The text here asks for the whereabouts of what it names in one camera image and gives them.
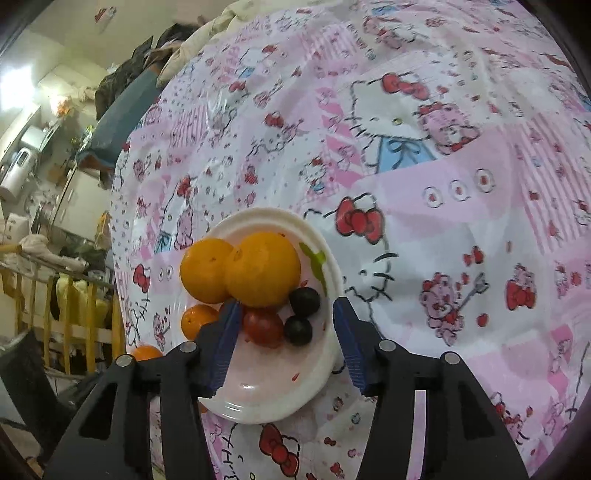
red cherry tomato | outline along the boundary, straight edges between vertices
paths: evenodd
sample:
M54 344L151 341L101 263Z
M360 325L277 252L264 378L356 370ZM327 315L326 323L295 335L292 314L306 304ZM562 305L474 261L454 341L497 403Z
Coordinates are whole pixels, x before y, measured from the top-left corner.
M283 341L283 322L269 309L246 309L242 327L250 339L259 346L277 348Z

blueberry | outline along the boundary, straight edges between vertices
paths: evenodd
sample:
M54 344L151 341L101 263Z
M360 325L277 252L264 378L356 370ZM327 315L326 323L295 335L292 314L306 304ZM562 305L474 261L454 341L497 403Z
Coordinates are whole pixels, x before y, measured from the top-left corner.
M312 340L312 325L307 318L294 315L285 322L283 335L292 345L307 345Z
M310 287L301 287L290 293L291 309L298 317L309 317L320 308L320 295Z

tangerine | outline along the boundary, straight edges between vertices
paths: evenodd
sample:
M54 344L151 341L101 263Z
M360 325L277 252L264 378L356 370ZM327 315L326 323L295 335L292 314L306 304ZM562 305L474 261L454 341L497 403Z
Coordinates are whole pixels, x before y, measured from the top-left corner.
M247 307L278 307L300 283L296 249L282 234L257 232L244 237L226 260L228 293Z
M232 245L219 238L204 238L187 248L180 267L183 286L194 299L221 303L230 294L224 284L224 266Z
M138 361L150 360L151 358L158 358L163 356L162 352L152 345L140 345L137 347L131 355Z
M209 305L195 305L183 313L181 330L187 340L195 341L201 327L217 320L217 310Z

hello kitty print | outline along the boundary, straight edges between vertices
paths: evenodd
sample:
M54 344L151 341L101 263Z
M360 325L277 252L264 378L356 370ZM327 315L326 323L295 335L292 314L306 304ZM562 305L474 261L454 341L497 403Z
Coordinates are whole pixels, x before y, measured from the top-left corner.
M292 210L362 320L413 353L461 354L534 473L589 388L589 97L516 1L305 3L206 45L122 146L110 213L128 348L184 341L187 248L235 212ZM287 419L203 412L216 475L355 478L375 404L339 361Z

wooden railing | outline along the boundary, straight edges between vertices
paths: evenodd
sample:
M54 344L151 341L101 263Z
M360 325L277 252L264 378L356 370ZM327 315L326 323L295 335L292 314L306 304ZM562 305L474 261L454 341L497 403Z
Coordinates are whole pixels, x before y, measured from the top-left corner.
M43 350L44 362L46 367L50 366L50 341L51 334L58 333L63 335L63 358L64 370L67 375L71 374L70 367L70 347L72 344L80 345L86 354L86 369L88 372L94 372L95 364L95 345L99 343L110 343L112 345L113 359L125 353L125 333L119 306L119 297L116 291L113 292L112 309L112 327L111 329L96 327L96 292L97 288L106 288L113 290L113 285L90 278L83 274L77 274L57 265L50 264L36 257L32 257L22 252L19 245L0 245L0 255L14 253L25 259L33 266L33 272L22 272L12 266L0 262L0 276L2 279L2 288L4 294L14 299L15 305L15 335L28 328L39 328L43 330ZM48 270L50 275L40 275L40 270ZM54 288L55 273L67 275L67 297L64 315L60 315L63 321L54 319L51 315L51 292ZM86 299L85 325L76 325L72 323L74 317L73 309L77 307L74 301L74 281L85 280L88 284ZM30 282L30 291L28 305L25 302L24 286ZM37 299L37 287L39 284L46 285L45 305L43 315L35 312L35 301Z

